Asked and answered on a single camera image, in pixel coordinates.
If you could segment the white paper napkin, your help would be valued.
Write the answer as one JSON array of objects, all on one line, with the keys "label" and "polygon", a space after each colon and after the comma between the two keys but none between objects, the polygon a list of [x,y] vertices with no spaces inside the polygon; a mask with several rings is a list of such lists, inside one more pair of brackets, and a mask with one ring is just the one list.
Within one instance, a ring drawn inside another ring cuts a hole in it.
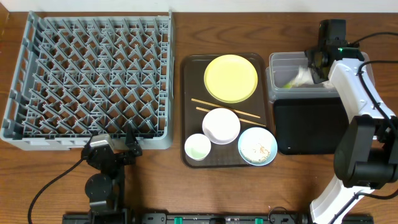
[{"label": "white paper napkin", "polygon": [[293,88],[326,88],[334,89],[330,81],[314,84],[311,70],[308,67],[299,66],[297,75],[292,79],[295,82]]}]

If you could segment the white pink bowl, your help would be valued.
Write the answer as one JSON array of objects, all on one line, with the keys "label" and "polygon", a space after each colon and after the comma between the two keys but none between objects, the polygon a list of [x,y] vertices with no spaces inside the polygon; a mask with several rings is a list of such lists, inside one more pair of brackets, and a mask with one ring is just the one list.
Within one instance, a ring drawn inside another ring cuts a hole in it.
[{"label": "white pink bowl", "polygon": [[238,116],[224,108],[213,109],[202,121],[203,134],[215,144],[229,144],[239,135],[241,124]]}]

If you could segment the light blue bowl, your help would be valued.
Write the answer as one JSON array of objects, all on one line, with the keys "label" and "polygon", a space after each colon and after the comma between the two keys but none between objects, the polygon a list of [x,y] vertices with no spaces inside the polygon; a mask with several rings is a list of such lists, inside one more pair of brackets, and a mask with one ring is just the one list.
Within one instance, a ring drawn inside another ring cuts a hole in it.
[{"label": "light blue bowl", "polygon": [[238,152],[252,166],[267,166],[276,157],[278,145],[274,135],[265,128],[249,128],[238,139]]}]

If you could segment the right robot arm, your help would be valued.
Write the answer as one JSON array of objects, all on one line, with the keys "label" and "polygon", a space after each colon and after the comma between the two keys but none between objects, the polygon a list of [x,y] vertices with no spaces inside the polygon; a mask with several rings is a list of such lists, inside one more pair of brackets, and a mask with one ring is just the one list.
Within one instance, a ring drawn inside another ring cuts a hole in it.
[{"label": "right robot arm", "polygon": [[346,40],[346,22],[322,20],[318,44],[305,51],[313,82],[337,90],[349,126],[335,150],[334,176],[310,204],[312,223],[342,223],[363,197],[390,200],[374,190],[397,181],[397,116],[377,93],[359,42]]}]

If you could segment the small white cup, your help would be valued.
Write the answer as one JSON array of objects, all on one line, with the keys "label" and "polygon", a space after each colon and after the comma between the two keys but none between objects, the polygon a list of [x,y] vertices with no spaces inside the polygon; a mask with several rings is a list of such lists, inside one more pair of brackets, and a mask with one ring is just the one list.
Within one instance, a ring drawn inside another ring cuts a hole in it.
[{"label": "small white cup", "polygon": [[184,151],[191,159],[202,161],[211,151],[211,142],[204,134],[192,134],[185,141]]}]

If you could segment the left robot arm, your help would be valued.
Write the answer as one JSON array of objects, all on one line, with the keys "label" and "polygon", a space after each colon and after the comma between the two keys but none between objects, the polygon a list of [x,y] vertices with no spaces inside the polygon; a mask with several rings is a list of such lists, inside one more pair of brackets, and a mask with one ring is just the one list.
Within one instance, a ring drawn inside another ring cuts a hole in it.
[{"label": "left robot arm", "polygon": [[90,200],[88,223],[135,223],[134,210],[124,205],[124,168],[136,163],[142,155],[134,130],[127,127],[124,142],[128,150],[114,152],[114,143],[109,134],[94,134],[84,146],[81,158],[99,170],[85,184],[85,193]]}]

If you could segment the yellow green snack wrapper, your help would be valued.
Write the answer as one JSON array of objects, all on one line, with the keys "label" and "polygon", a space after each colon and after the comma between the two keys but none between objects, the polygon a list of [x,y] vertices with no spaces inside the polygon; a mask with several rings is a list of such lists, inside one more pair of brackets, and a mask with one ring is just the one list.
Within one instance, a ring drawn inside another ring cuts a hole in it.
[{"label": "yellow green snack wrapper", "polygon": [[282,88],[291,89],[294,86],[295,86],[295,82],[292,80],[292,81],[286,83]]}]

